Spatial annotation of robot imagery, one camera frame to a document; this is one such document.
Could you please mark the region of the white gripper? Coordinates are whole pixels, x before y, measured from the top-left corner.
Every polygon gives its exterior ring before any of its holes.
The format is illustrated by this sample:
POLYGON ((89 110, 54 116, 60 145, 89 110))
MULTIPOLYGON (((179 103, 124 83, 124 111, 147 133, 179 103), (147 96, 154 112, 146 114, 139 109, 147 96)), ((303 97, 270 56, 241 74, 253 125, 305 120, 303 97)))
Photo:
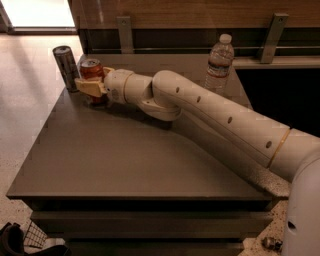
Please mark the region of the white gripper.
POLYGON ((80 92, 93 97, 102 97, 106 94, 110 101, 125 104, 125 85, 133 71, 111 67, 103 67, 104 83, 100 77, 89 79, 75 78, 75 84, 80 92))

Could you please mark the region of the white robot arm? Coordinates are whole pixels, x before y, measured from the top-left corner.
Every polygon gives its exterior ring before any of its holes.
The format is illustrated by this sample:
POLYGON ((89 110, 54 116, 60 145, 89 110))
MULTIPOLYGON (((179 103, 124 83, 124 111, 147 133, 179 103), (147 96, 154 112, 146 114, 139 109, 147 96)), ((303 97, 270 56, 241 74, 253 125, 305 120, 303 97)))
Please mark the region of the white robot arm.
POLYGON ((169 70, 154 76, 103 69, 102 77, 77 78, 81 92, 133 104, 163 121, 188 111, 262 166, 291 183, 282 256, 320 254, 320 139, 291 129, 169 70))

